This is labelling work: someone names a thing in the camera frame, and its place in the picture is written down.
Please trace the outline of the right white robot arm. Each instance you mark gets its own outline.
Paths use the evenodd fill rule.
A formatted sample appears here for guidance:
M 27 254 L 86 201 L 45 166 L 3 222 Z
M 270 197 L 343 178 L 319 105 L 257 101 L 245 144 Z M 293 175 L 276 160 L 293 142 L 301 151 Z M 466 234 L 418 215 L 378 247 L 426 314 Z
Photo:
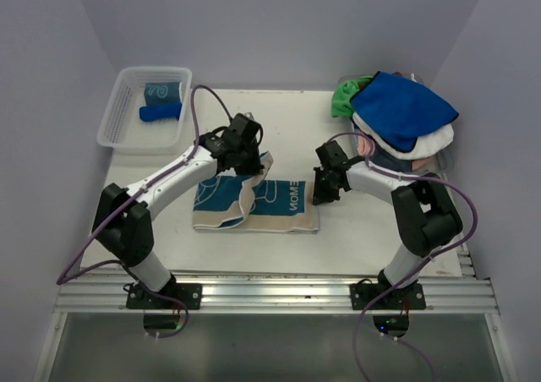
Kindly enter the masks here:
M 377 166 L 362 156 L 350 158 L 335 141 L 316 149 L 313 204 L 329 204 L 340 192 L 369 194 L 392 206 L 401 245 L 376 283 L 358 282 L 357 297 L 377 297 L 395 308 L 418 284 L 419 266 L 462 232 L 463 224 L 443 181 L 434 174 L 415 176 Z

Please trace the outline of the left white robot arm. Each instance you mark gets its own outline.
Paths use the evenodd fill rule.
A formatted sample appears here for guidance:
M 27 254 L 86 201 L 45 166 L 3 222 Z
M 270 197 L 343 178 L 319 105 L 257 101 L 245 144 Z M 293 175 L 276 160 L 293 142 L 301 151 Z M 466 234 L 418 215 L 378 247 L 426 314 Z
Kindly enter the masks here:
M 259 123 L 238 114 L 227 126 L 198 135 L 154 175 L 102 190 L 92 227 L 95 239 L 146 289 L 146 298 L 157 308 L 170 306 L 178 292 L 174 275 L 153 252 L 153 221 L 188 190 L 224 171 L 259 174 L 262 136 Z

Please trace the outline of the teal beige cartoon towel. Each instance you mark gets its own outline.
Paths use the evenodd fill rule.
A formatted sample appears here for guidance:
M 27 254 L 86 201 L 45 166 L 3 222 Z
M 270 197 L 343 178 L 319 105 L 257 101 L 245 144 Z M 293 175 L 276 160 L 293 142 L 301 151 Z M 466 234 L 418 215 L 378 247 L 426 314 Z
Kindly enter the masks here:
M 275 180 L 274 159 L 260 155 L 257 176 L 220 175 L 199 183 L 192 227 L 197 232 L 316 233 L 320 228 L 311 181 Z

